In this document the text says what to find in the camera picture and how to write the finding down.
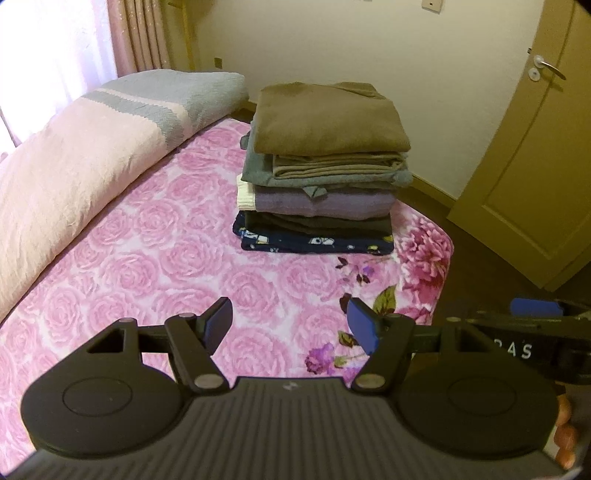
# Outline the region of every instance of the floor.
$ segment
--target floor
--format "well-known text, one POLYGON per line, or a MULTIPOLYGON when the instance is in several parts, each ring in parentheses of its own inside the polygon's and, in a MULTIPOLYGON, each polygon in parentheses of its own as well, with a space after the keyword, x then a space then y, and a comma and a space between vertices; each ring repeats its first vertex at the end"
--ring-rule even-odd
MULTIPOLYGON (((252 112, 243 109, 233 117, 250 122, 252 112)), ((447 220, 449 208, 412 187, 402 189, 399 198, 441 226, 454 244, 449 275, 433 317, 435 325, 442 324, 446 317, 469 317, 477 310, 509 313, 509 303, 515 297, 558 298, 591 304, 591 265, 556 292, 541 290, 488 247, 447 220)))

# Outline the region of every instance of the bed sheet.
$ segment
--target bed sheet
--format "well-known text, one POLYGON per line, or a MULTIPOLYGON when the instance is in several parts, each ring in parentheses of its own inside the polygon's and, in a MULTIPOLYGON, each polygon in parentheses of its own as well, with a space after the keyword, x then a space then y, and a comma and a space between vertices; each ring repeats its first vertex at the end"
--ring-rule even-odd
MULTIPOLYGON (((449 237, 402 202, 391 255, 243 251, 232 233, 249 125, 225 119, 146 171, 52 263, 0 327, 0 472, 33 452, 19 413, 43 372, 121 317, 140 325, 201 313, 218 297, 233 325, 213 359, 238 376, 337 375, 366 356, 343 307, 358 296, 429 324, 449 268, 449 237)), ((170 374, 165 355, 145 363, 170 374)))

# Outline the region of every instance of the stack of folded clothes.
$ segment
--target stack of folded clothes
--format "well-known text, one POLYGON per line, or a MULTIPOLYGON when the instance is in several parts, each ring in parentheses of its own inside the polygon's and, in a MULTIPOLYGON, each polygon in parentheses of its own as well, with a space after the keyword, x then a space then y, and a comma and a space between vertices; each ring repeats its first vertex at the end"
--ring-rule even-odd
POLYGON ((243 249, 392 252, 389 211, 396 188, 412 181, 410 142, 372 85, 266 87, 241 146, 233 231, 243 249))

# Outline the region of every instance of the electrical outlet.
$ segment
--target electrical outlet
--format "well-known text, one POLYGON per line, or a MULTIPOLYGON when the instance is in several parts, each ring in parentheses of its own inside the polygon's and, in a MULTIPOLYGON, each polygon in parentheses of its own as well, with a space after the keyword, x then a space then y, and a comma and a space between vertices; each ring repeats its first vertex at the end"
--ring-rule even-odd
POLYGON ((441 12, 443 6, 443 0, 423 0, 423 8, 431 10, 433 12, 441 12))

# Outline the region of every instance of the brown folded garment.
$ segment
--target brown folded garment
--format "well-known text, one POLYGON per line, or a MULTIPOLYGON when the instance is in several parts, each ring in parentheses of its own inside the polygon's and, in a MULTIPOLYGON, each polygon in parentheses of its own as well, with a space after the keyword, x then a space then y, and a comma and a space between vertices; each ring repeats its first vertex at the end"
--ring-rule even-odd
POLYGON ((369 83, 265 87, 256 107, 256 128, 256 153, 319 156, 410 150, 394 104, 369 83))
POLYGON ((290 231, 321 237, 383 238, 392 235, 390 215, 368 220, 344 220, 331 217, 302 217, 275 213, 244 212, 246 229, 266 232, 290 231))
POLYGON ((400 155, 363 154, 364 157, 353 155, 296 157, 297 160, 275 155, 273 156, 273 176, 276 179, 307 179, 326 175, 380 174, 395 172, 404 161, 400 155))

